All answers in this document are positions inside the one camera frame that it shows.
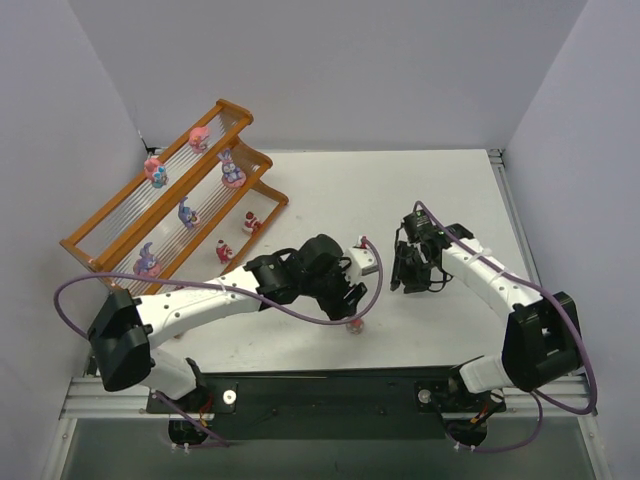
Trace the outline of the purple creature pink donut toy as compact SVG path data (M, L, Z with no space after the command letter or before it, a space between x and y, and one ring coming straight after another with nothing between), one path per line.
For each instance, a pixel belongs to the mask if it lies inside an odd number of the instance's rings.
M133 266L135 275L146 278L156 278L161 273L161 264L157 257L151 252L153 243L145 243L139 251L139 258Z

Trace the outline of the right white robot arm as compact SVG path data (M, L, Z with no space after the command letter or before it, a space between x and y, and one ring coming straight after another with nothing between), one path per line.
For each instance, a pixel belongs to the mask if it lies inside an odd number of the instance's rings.
M570 296L546 298L511 274L460 224L439 228L423 210L406 215L396 230L390 289L438 293L460 281L504 322L502 350L455 368L454 385L480 394L503 387L532 392L583 366L566 321L579 329Z

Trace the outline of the pink toy blue glasses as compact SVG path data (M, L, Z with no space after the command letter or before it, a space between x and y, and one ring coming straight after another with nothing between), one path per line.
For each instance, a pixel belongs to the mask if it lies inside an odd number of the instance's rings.
M150 156L144 161L144 174L153 188L162 188L168 183L166 167L157 156Z

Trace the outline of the red pink bear toy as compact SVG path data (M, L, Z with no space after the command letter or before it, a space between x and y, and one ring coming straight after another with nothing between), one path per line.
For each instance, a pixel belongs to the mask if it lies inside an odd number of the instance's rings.
M235 257L233 249L223 239L217 242L215 251L221 264L227 264Z

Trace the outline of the purple bunny pink ring toy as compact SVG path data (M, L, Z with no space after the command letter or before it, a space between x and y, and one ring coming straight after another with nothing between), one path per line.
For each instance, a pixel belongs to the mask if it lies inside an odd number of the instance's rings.
M234 163L231 149L224 149L217 157L221 165L222 183L228 188L237 189L242 187L246 182L246 174Z

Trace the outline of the pink blob toy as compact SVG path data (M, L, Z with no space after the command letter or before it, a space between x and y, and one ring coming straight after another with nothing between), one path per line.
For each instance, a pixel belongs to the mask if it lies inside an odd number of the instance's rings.
M189 132L188 144L195 154L204 153L209 148L210 129L208 126L194 127Z

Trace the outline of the purple bunny small toy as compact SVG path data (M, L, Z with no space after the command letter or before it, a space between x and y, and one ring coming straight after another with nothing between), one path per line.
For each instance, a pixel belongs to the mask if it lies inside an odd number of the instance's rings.
M178 217L184 227L191 230L200 225L199 214L186 205L188 197L183 197L178 205Z

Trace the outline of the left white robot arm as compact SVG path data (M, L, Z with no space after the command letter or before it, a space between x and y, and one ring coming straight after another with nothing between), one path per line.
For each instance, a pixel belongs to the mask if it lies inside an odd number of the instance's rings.
M315 300L333 322L351 318L367 292L363 276L377 269L371 250L344 250L320 234L298 249L258 256L200 288L141 297L113 291L87 332L103 387L118 392L143 385L179 400L203 382L194 360L163 350L171 338L300 297Z

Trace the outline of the red white cake toy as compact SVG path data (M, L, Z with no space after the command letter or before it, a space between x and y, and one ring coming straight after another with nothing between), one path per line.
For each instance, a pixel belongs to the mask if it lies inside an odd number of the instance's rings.
M262 226L261 220L251 211L245 214L242 230L249 236L254 235Z

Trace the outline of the pink toy clear base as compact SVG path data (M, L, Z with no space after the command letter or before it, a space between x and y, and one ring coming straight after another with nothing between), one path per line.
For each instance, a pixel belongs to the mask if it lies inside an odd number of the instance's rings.
M356 319L347 323L345 327L350 334L358 335L364 329L364 321L362 319Z

